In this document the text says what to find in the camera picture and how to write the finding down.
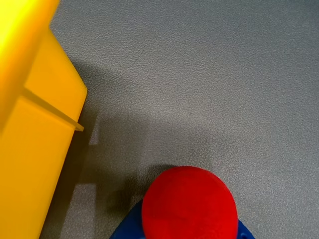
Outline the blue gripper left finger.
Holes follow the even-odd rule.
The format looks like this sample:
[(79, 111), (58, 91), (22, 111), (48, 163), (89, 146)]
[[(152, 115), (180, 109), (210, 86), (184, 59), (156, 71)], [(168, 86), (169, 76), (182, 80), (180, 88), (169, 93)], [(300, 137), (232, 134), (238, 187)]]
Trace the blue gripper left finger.
[(142, 203), (137, 202), (114, 230), (110, 239), (145, 239), (142, 226)]

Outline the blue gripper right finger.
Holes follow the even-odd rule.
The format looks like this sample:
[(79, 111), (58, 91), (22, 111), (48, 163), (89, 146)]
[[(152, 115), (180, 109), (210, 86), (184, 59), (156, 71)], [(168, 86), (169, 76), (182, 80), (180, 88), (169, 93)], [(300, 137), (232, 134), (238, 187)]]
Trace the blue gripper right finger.
[(238, 220), (238, 233), (237, 239), (255, 239), (249, 229), (240, 221)]

